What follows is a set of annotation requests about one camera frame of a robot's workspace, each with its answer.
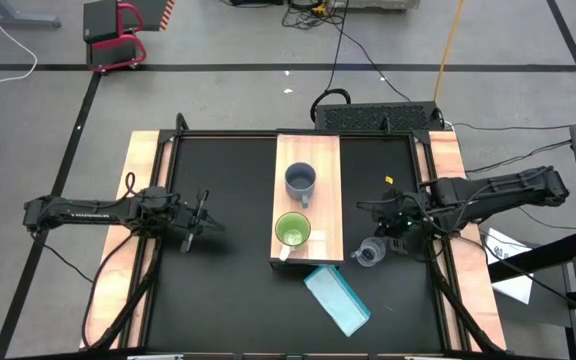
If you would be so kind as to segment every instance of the cutting board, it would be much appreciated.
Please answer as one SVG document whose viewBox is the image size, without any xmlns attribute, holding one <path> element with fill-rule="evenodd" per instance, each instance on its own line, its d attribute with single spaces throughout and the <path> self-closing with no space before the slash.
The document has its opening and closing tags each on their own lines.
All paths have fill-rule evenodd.
<svg viewBox="0 0 576 360">
<path fill-rule="evenodd" d="M 285 173 L 288 166 L 305 162 L 315 169 L 315 191 L 307 209 L 288 196 Z M 311 225 L 308 241 L 292 251 L 286 262 L 339 264 L 344 261 L 341 208 L 341 160 L 338 136 L 279 135 L 275 164 L 270 261 L 280 262 L 283 244 L 275 234 L 281 215 L 298 212 Z"/>
</svg>

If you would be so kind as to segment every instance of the gray floor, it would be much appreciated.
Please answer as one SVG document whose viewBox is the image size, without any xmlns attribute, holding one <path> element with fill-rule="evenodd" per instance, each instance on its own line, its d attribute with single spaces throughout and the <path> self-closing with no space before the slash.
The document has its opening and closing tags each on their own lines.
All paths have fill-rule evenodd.
<svg viewBox="0 0 576 360">
<path fill-rule="evenodd" d="M 82 0 L 11 0 L 21 11 L 53 13 L 63 27 L 10 28 L 42 64 L 82 64 Z M 558 4 L 576 41 L 576 1 Z M 457 0 L 424 0 L 406 15 L 350 14 L 347 32 L 377 63 L 436 64 Z M 237 9 L 217 0 L 178 1 L 168 31 L 140 35 L 150 64 L 330 63 L 337 31 L 303 32 L 281 27 L 285 8 Z M 0 63 L 27 64 L 29 57 L 0 34 Z M 340 62 L 366 63 L 344 41 Z M 563 64 L 573 59 L 546 1 L 467 2 L 449 62 L 452 64 Z M 0 72 L 0 77 L 11 73 Z M 436 73 L 388 72 L 413 100 L 432 98 Z M 117 191 L 129 135 L 171 128 L 181 111 L 193 129 L 311 127 L 308 109 L 329 72 L 137 72 L 102 78 L 83 129 L 64 196 L 110 198 Z M 0 84 L 0 329 L 32 240 L 20 225 L 22 204 L 50 192 L 86 88 L 87 72 L 40 71 Z M 335 86 L 353 101 L 400 101 L 371 71 L 338 72 Z M 439 99 L 446 118 L 482 126 L 560 125 L 576 122 L 576 73 L 446 73 Z M 475 168 L 568 138 L 566 131 L 486 133 L 457 128 L 467 168 Z M 554 165 L 571 196 L 560 208 L 527 208 L 537 218 L 576 226 L 576 170 L 563 147 L 494 172 Z M 537 225 L 513 210 L 488 226 L 518 239 L 545 244 L 565 234 Z M 48 243 L 93 274 L 105 229 L 69 227 Z M 9 356 L 76 350 L 88 285 L 52 254 L 38 266 Z M 566 358 L 563 330 L 502 319 L 508 347 L 519 354 Z"/>
</svg>

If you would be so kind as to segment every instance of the wooden plank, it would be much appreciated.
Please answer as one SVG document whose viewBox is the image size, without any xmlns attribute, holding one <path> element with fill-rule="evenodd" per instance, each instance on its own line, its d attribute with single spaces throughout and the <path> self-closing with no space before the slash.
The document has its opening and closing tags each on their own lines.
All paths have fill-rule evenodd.
<svg viewBox="0 0 576 360">
<path fill-rule="evenodd" d="M 317 173 L 311 204 L 303 209 L 301 203 L 288 196 L 284 174 L 296 162 L 310 164 Z M 344 245 L 341 214 L 341 159 L 338 136 L 279 135 L 275 163 L 275 194 L 272 223 L 287 212 L 305 215 L 311 224 L 310 239 L 290 253 L 290 260 L 341 262 Z M 278 259 L 282 244 L 273 230 L 270 258 Z"/>
<path fill-rule="evenodd" d="M 117 198 L 126 192 L 123 179 L 129 172 L 135 174 L 134 188 L 136 190 L 150 185 L 158 137 L 159 131 L 136 131 L 132 133 L 117 190 Z M 110 226 L 101 261 L 129 234 L 130 231 L 123 226 Z M 129 240 L 121 250 L 108 260 L 99 275 L 95 296 L 86 319 L 86 337 L 90 344 L 103 335 L 126 303 L 138 240 L 137 237 Z M 116 348 L 116 346 L 117 341 L 113 343 L 112 347 Z"/>
<path fill-rule="evenodd" d="M 172 142 L 167 142 L 164 144 L 164 151 L 161 156 L 161 167 L 159 169 L 159 178 L 157 179 L 157 185 L 165 187 L 166 179 L 168 178 L 168 169 L 170 165 L 170 155 L 172 154 Z M 152 253 L 155 248 L 155 239 L 148 239 L 146 243 L 146 249 L 144 251 L 144 261 L 141 265 L 140 279 L 148 271 L 148 266 L 150 266 L 150 261 L 152 260 Z M 130 324 L 130 333 L 128 334 L 128 347 L 139 346 L 139 335 L 141 334 L 141 324 L 143 323 L 144 310 L 146 306 L 146 298 L 148 292 L 139 300 L 139 304 L 135 308 L 132 315 L 132 322 Z"/>
<path fill-rule="evenodd" d="M 431 132 L 430 147 L 438 177 L 465 177 L 459 143 L 454 132 Z M 486 255 L 479 246 L 469 243 L 469 240 L 481 242 L 479 229 L 476 225 L 469 224 L 461 231 L 461 236 L 468 240 L 453 239 L 450 243 L 461 300 L 492 342 L 506 348 L 488 275 Z M 474 351 L 479 350 L 472 338 L 470 345 Z"/>
<path fill-rule="evenodd" d="M 428 162 L 426 161 L 426 150 L 424 149 L 424 146 L 421 142 L 417 142 L 415 144 L 415 149 L 417 151 L 417 159 L 419 161 L 421 181 L 427 181 L 430 179 L 430 171 L 428 168 Z M 442 246 L 439 242 L 435 242 L 435 253 L 439 253 L 439 251 L 441 251 L 441 247 Z M 443 256 L 437 258 L 437 264 L 439 265 L 439 269 L 441 269 L 441 273 L 444 274 L 444 276 L 447 276 L 446 261 Z M 446 327 L 448 328 L 448 341 L 450 342 L 449 346 L 452 350 L 462 350 L 461 342 L 459 341 L 459 327 L 457 326 L 457 315 L 455 314 L 455 310 L 450 305 L 450 302 L 448 302 L 448 299 L 446 299 L 446 296 L 442 295 L 441 298 L 444 306 L 444 313 L 446 315 L 445 320 Z"/>
</svg>

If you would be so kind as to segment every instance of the paper sheet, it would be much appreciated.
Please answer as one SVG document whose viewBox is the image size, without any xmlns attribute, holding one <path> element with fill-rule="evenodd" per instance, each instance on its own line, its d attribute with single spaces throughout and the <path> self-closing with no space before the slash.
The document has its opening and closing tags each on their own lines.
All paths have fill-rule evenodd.
<svg viewBox="0 0 576 360">
<path fill-rule="evenodd" d="M 524 247 L 520 242 L 509 238 L 508 236 L 493 228 L 490 228 L 488 233 L 491 235 L 486 236 L 486 243 L 488 244 L 488 247 L 494 250 L 495 254 L 502 259 L 520 254 L 522 252 L 530 251 L 529 248 Z M 489 265 L 499 261 L 494 256 L 492 256 L 492 254 L 490 254 L 488 249 L 486 249 L 486 252 L 488 253 Z M 513 299 L 519 300 L 526 305 L 528 305 L 530 302 L 530 289 L 532 287 L 532 280 L 530 280 L 527 276 L 500 281 L 492 284 L 492 287 L 493 289 L 506 294 Z"/>
</svg>

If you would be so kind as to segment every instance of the white cable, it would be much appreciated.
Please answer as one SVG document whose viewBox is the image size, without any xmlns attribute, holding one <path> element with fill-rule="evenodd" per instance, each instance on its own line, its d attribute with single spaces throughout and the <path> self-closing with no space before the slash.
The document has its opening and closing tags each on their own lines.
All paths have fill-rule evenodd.
<svg viewBox="0 0 576 360">
<path fill-rule="evenodd" d="M 4 35 L 6 35 L 10 40 L 12 40 L 15 44 L 19 45 L 20 48 L 26 50 L 28 52 L 28 54 L 32 55 L 33 59 L 35 59 L 34 64 L 32 64 L 32 67 L 30 68 L 30 70 L 25 73 L 22 76 L 15 76 L 15 77 L 11 77 L 11 78 L 5 78 L 5 79 L 0 79 L 0 83 L 2 82 L 6 82 L 6 81 L 13 81 L 13 80 L 22 80 L 27 78 L 28 76 L 30 76 L 30 74 L 32 74 L 33 71 L 35 71 L 35 68 L 37 67 L 37 63 L 39 62 L 37 60 L 37 55 L 35 55 L 35 53 L 33 53 L 32 51 L 28 50 L 27 47 L 23 46 L 19 41 L 15 40 L 15 38 L 13 38 L 12 36 L 10 36 L 6 30 L 4 30 L 4 28 L 1 27 L 0 25 L 0 30 L 1 32 L 4 33 Z"/>
</svg>

